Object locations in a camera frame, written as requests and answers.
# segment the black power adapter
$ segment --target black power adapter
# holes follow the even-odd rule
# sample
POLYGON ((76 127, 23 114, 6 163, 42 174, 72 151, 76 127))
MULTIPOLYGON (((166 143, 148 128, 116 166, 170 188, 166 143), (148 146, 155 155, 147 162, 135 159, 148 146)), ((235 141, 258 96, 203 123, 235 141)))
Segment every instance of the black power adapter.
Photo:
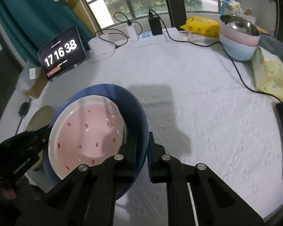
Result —
POLYGON ((162 34, 162 28, 160 24, 160 18, 158 16, 154 17, 153 13, 149 11, 149 25, 151 28, 152 35, 161 35, 162 34))

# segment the beige round lid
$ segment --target beige round lid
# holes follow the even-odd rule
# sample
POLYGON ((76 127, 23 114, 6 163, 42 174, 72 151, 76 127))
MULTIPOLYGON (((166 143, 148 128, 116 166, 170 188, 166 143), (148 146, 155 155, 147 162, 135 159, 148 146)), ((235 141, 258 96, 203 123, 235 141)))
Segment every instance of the beige round lid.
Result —
MULTIPOLYGON (((30 119, 26 131, 38 130, 46 125, 48 125, 55 114, 55 110, 51 106, 41 107, 30 119)), ((39 168, 43 163, 43 151, 39 153, 40 159, 30 168, 30 170, 35 170, 39 168)))

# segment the white tablecloth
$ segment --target white tablecloth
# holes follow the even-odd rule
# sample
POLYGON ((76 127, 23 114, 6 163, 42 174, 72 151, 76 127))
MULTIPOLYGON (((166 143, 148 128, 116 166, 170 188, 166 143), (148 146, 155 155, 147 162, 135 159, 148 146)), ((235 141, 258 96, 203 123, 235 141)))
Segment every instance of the white tablecloth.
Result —
MULTIPOLYGON (((251 67, 236 64, 246 84, 254 87, 251 67)), ((167 153, 186 164, 207 164, 260 216, 283 203, 275 100, 245 89, 220 45, 125 45, 112 57, 97 63, 86 60, 49 83, 42 97, 32 102, 28 116, 44 105, 57 108, 99 83, 131 91, 146 112, 155 141, 167 153)), ((150 183, 147 164, 116 202, 114 221, 115 226, 167 225, 166 185, 150 183)))

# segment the digital clock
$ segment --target digital clock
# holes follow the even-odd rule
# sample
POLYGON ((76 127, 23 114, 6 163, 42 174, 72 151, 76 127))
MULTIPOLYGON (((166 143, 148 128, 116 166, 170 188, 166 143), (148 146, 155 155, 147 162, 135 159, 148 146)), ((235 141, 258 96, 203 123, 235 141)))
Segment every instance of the digital clock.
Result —
POLYGON ((47 80, 61 74, 85 58, 85 50, 75 26, 62 32, 38 51, 47 80))

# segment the stainless steel bowl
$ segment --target stainless steel bowl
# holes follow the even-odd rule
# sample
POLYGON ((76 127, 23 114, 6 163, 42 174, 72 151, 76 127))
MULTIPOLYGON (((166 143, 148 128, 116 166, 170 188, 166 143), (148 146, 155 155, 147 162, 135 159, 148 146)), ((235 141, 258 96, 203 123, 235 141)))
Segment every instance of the stainless steel bowl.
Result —
POLYGON ((257 27, 246 19, 234 15, 221 15, 220 20, 226 25, 233 28, 236 31, 242 32, 251 36, 260 36, 260 32, 257 27))

